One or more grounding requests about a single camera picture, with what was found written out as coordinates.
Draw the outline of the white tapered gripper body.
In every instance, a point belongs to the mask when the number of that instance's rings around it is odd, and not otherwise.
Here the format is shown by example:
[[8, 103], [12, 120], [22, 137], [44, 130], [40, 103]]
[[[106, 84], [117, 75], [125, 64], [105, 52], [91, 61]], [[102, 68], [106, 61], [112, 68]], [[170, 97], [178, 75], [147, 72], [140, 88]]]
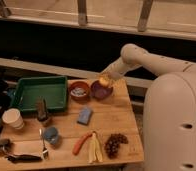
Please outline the white tapered gripper body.
[[101, 75], [109, 79], [118, 80], [130, 70], [131, 66], [126, 64], [122, 58], [118, 58], [116, 61], [108, 65], [102, 71]]

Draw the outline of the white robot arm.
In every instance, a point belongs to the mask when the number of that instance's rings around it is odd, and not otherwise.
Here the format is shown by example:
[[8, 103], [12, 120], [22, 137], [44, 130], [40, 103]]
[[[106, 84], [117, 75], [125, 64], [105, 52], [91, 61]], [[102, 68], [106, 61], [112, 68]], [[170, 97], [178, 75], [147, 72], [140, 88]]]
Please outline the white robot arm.
[[138, 65], [156, 75], [144, 100], [145, 171], [196, 171], [196, 63], [126, 44], [104, 73], [115, 81]]

